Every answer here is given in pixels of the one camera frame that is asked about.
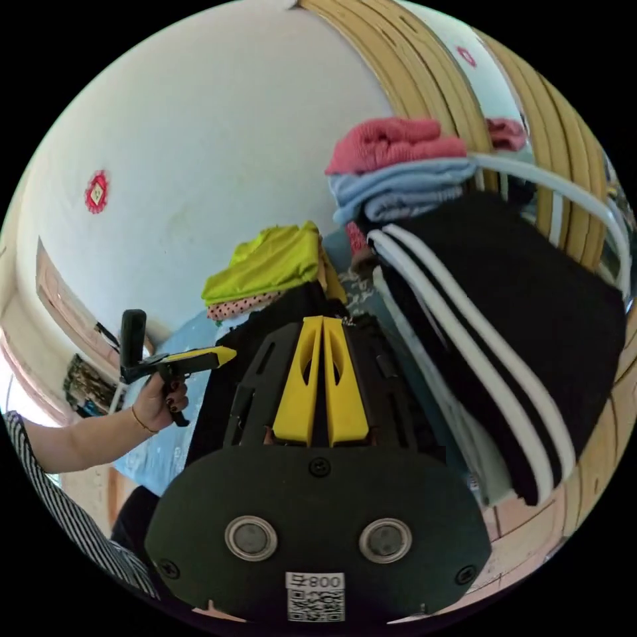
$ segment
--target gold bracelet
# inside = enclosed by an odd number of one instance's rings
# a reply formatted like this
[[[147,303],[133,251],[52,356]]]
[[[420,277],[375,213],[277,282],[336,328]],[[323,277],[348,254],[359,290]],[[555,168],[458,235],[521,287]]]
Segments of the gold bracelet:
[[[155,431],[154,429],[150,429],[148,428],[138,417],[137,414],[135,413],[135,408],[131,407],[131,413],[133,414],[133,418],[137,421],[137,424],[140,427],[143,427],[146,431],[148,431],[149,433],[155,434],[155,433],[159,433],[158,431]]]

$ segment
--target pink fabric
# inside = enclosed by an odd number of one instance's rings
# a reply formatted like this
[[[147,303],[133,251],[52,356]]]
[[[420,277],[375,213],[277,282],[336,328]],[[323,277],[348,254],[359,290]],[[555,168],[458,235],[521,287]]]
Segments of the pink fabric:
[[[360,252],[363,248],[367,247],[367,240],[365,239],[365,235],[360,231],[358,226],[350,221],[345,226],[345,232],[347,232],[347,236],[350,239],[350,247],[352,248],[352,254],[356,254]]]
[[[266,303],[272,303],[272,301],[280,297],[281,294],[282,292],[280,291],[268,292],[266,294],[257,294],[254,297],[240,299],[239,301],[216,303],[215,305],[208,306],[208,312],[206,314],[208,318],[212,320],[228,320],[249,310],[254,310],[254,308],[265,305]]]
[[[496,117],[487,119],[493,148],[499,151],[519,151],[526,144],[524,126],[515,119]]]
[[[466,144],[458,137],[441,137],[435,119],[369,119],[336,143],[325,174],[370,173],[438,157],[466,157]]]

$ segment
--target yellow plastic part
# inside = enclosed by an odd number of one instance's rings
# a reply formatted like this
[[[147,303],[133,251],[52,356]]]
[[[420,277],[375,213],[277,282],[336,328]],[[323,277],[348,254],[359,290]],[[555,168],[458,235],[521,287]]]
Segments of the yellow plastic part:
[[[273,432],[278,440],[310,446],[319,385],[320,336],[323,317],[306,317],[285,382]],[[307,383],[304,373],[310,365]]]
[[[180,352],[179,354],[171,354],[161,360],[162,363],[173,363],[177,360],[186,360],[187,358],[194,358],[195,356],[205,356],[206,354],[216,354],[219,359],[219,367],[225,365],[228,361],[232,360],[237,352],[231,350],[229,347],[204,347],[198,350],[189,350],[188,352]]]
[[[345,340],[343,323],[323,318],[325,400],[330,447],[365,440],[370,431]],[[338,370],[338,382],[334,376]]]

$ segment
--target black device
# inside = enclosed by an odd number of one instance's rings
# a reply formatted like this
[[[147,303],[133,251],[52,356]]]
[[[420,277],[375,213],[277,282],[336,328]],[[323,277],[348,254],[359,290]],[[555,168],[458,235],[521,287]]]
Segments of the black device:
[[[490,556],[480,508],[430,453],[386,344],[340,319],[271,333],[230,414],[206,426],[222,446],[171,482],[145,541],[192,606],[385,623],[458,601]]]

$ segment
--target handheld device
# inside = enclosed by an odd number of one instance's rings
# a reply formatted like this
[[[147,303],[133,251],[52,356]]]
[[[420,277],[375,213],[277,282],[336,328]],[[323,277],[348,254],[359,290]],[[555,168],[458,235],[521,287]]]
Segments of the handheld device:
[[[164,395],[170,393],[171,382],[175,378],[187,378],[191,374],[214,370],[236,356],[236,352],[227,347],[207,347],[180,352],[178,354],[154,354],[143,357],[144,337],[146,335],[146,312],[126,310],[121,318],[119,344],[119,365],[122,382],[131,383],[160,373],[164,381]],[[178,427],[189,422],[181,412],[173,414]]]

